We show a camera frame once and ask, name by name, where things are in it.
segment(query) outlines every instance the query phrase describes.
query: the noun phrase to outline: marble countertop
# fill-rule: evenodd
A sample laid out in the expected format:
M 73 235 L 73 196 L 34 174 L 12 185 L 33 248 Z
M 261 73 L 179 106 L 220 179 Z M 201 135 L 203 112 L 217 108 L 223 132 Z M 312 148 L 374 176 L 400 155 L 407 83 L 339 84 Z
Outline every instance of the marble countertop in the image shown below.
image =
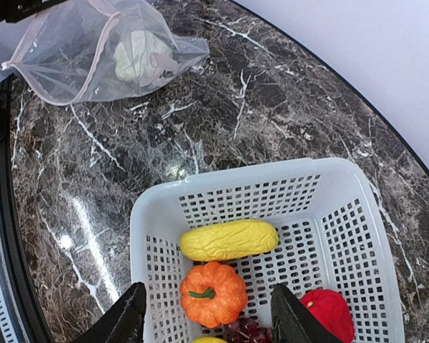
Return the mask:
M 129 215 L 149 187 L 269 161 L 340 156 L 365 172 L 393 252 L 407 342 L 429 342 L 429 177 L 387 124 L 308 51 L 222 0 L 157 4 L 211 57 L 139 99 L 55 107 L 14 85 L 19 226 L 57 342 L 130 283 Z

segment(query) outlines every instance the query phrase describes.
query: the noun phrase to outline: green stem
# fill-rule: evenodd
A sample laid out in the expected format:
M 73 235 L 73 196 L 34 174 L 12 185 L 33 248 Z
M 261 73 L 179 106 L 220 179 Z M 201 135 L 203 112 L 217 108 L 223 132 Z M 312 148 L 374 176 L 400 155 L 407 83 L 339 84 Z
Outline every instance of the green stem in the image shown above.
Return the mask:
M 207 288 L 207 290 L 201 294 L 196 292 L 188 292 L 188 294 L 194 298 L 208 298 L 210 300 L 213 300 L 213 298 L 215 297 L 214 292 L 215 290 L 210 287 L 210 288 Z

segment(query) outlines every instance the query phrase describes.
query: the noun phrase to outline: red toy vegetable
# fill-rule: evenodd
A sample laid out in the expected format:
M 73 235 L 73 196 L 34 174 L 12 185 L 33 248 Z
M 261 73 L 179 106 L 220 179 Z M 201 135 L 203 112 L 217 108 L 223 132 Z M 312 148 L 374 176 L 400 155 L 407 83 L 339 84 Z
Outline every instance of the red toy vegetable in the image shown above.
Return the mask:
M 328 289 L 316 289 L 304 295 L 300 302 L 340 341 L 351 343 L 354 340 L 355 328 L 350 310 L 340 294 Z

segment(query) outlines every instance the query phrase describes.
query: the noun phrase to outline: white plastic basket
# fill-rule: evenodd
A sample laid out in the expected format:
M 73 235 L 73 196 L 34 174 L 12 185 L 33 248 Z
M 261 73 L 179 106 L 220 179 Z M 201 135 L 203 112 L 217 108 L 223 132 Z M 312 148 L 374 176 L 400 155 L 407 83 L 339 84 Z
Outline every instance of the white plastic basket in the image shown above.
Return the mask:
M 228 262 L 247 284 L 244 317 L 271 326 L 276 283 L 297 296 L 323 287 L 346 299 L 355 342 L 404 342 L 393 258 L 373 193 L 359 167 L 330 158 L 216 171 L 144 192 L 132 210 L 130 254 L 132 282 L 147 286 L 145 343 L 224 334 L 184 316 L 179 285 L 193 262 L 178 242 L 191 228 L 247 218 L 273 224 L 280 243 Z

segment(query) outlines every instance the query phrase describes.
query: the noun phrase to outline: white wall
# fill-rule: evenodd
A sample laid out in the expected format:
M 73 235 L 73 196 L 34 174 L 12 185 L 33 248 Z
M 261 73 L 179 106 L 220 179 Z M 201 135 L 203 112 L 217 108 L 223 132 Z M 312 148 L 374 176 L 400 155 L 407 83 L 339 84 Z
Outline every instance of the white wall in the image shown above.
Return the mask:
M 348 80 L 429 168 L 429 0 L 237 0 Z

